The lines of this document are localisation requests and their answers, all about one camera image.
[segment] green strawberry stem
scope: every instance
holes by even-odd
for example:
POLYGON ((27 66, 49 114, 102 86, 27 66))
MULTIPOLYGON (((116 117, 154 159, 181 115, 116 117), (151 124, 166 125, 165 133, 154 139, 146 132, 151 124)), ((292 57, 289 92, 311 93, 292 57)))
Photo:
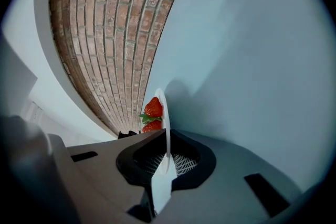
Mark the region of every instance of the green strawberry stem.
POLYGON ((153 121, 162 121, 161 117, 150 117, 146 113, 139 115, 142 118, 142 123, 147 125, 153 121))

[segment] metal grille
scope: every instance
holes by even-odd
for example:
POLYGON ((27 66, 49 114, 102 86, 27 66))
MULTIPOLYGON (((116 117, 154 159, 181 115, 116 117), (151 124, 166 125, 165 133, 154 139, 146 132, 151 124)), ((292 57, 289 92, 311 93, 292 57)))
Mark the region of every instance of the metal grille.
POLYGON ((177 176, 181 176, 186 172, 190 171, 198 163, 197 160, 191 159, 189 157, 180 154, 173 154, 173 159, 176 167, 177 176))
POLYGON ((134 162, 146 173, 153 176, 158 166, 160 165, 163 156, 164 154, 141 156, 141 158, 134 159, 134 162))

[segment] white wall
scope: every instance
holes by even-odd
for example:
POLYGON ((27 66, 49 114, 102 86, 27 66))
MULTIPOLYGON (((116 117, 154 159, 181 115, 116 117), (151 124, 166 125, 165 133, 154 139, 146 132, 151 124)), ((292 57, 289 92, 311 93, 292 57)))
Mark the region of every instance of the white wall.
POLYGON ((91 137, 74 133, 49 117, 32 100, 27 99, 19 114, 24 120, 37 124, 45 134, 57 134, 66 147, 98 143, 91 137))
POLYGON ((175 0, 144 104, 161 87, 172 128, 246 147, 306 190, 335 149, 335 45, 321 0, 175 0))
POLYGON ((89 109, 83 111, 78 107, 59 83, 57 74, 53 73, 38 36, 34 0, 12 0, 1 28, 9 45, 37 77, 29 97, 39 107, 71 132, 100 141, 116 139, 116 135, 89 109))

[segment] strawberry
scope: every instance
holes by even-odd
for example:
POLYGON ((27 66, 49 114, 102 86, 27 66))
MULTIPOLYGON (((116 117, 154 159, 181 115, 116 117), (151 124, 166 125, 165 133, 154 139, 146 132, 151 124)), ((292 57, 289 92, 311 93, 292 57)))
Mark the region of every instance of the strawberry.
POLYGON ((144 109, 144 112, 150 117, 162 117, 163 115, 163 108, 161 103, 157 97, 154 97, 144 109))
POLYGON ((144 128, 142 128, 142 132, 150 132, 153 130, 161 130, 161 121, 152 121, 149 124, 147 124, 144 128))

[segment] curved brick wall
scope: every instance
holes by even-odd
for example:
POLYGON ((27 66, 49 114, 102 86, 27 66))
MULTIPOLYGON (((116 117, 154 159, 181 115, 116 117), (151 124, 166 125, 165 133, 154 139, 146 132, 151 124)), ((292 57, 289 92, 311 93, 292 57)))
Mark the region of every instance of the curved brick wall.
POLYGON ((114 132, 139 130, 156 47, 174 0, 50 0, 55 44, 74 86, 114 132))

